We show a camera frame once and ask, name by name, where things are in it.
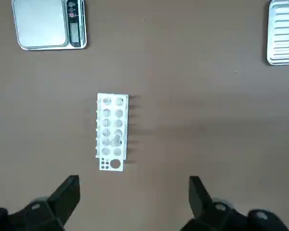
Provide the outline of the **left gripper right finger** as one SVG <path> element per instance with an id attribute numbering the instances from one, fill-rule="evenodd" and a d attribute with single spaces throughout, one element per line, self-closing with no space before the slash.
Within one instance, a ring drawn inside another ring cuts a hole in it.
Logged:
<path id="1" fill-rule="evenodd" d="M 275 214 L 254 209 L 241 214 L 224 202 L 210 197 L 198 176 L 189 177 L 189 204 L 193 213 L 183 231 L 288 231 L 289 228 Z"/>

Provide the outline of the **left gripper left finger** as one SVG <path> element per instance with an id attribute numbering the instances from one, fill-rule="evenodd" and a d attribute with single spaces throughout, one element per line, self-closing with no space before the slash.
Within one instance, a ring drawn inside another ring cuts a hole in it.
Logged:
<path id="1" fill-rule="evenodd" d="M 64 231 L 79 201 L 79 176 L 70 175 L 50 196 L 37 198 L 18 212 L 9 214 L 0 207 L 0 231 Z"/>

